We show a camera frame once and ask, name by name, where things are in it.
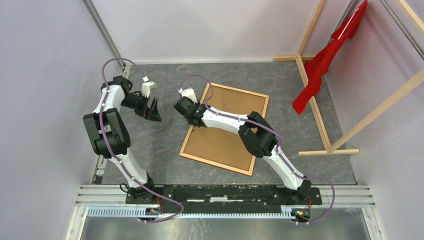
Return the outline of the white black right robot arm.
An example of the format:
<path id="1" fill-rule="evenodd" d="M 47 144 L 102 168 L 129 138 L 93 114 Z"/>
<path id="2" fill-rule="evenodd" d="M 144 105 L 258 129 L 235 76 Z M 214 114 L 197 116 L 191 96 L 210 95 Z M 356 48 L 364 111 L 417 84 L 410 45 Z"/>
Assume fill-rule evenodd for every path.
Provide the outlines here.
<path id="1" fill-rule="evenodd" d="M 173 108 L 191 126 L 221 129 L 238 135 L 251 155 L 265 160 L 278 174 L 293 203 L 302 204 L 309 198 L 311 181 L 290 162 L 281 148 L 281 136 L 260 113 L 226 112 L 205 103 L 194 102 L 186 96 L 180 97 Z"/>

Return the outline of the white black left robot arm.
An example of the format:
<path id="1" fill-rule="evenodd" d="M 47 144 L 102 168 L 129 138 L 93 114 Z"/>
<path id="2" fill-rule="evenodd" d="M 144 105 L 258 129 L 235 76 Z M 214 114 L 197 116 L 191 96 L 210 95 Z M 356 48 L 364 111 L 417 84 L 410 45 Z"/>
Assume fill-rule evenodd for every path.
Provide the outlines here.
<path id="1" fill-rule="evenodd" d="M 83 123 L 93 151 L 115 164 L 124 175 L 127 183 L 119 187 L 127 200 L 151 204 L 158 198 L 157 190 L 152 178 L 137 163 L 130 149 L 130 134 L 120 116 L 120 108 L 124 106 L 148 121 L 162 121 L 157 98 L 150 98 L 150 90 L 156 83 L 143 80 L 141 90 L 134 92 L 132 82 L 121 75 L 104 83 L 98 106 L 83 116 Z"/>

